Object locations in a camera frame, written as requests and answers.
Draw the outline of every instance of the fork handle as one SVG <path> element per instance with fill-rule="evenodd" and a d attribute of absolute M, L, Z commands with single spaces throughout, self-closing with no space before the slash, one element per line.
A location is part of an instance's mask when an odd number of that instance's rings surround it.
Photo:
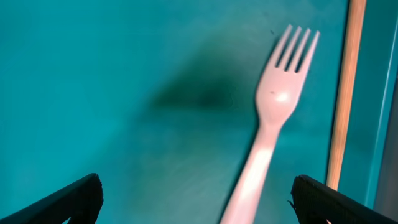
<path fill-rule="evenodd" d="M 279 131 L 280 128 L 260 125 L 221 224 L 253 223 Z"/>

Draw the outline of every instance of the wooden dowel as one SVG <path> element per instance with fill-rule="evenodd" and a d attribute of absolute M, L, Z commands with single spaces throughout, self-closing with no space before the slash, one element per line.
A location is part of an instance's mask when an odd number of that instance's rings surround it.
<path fill-rule="evenodd" d="M 338 188 L 341 165 L 343 163 L 365 5 L 366 0 L 351 0 L 349 4 L 343 63 L 341 64 L 326 183 L 327 186 L 335 190 Z"/>

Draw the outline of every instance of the fork neck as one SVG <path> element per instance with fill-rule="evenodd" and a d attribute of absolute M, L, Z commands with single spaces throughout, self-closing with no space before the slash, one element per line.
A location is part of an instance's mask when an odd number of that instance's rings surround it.
<path fill-rule="evenodd" d="M 260 124 L 253 150 L 274 150 L 279 132 L 280 127 Z"/>

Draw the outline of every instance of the black object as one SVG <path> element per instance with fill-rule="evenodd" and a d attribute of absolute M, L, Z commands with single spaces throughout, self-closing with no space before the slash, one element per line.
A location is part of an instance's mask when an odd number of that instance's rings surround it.
<path fill-rule="evenodd" d="M 32 205 L 0 220 L 0 224 L 93 224 L 103 191 L 97 174 L 89 174 Z"/>
<path fill-rule="evenodd" d="M 291 194 L 300 224 L 398 224 L 306 175 L 294 179 Z"/>

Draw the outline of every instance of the fork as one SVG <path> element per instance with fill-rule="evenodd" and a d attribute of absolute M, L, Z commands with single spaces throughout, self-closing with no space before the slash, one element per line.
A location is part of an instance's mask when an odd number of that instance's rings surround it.
<path fill-rule="evenodd" d="M 291 31 L 292 26 L 288 25 L 260 79 L 256 93 L 259 129 L 248 160 L 221 219 L 221 224 L 253 223 L 279 132 L 299 102 L 320 33 L 316 31 L 298 69 L 311 31 L 310 29 L 305 31 L 287 68 L 302 29 L 301 27 L 296 29 L 282 55 Z"/>

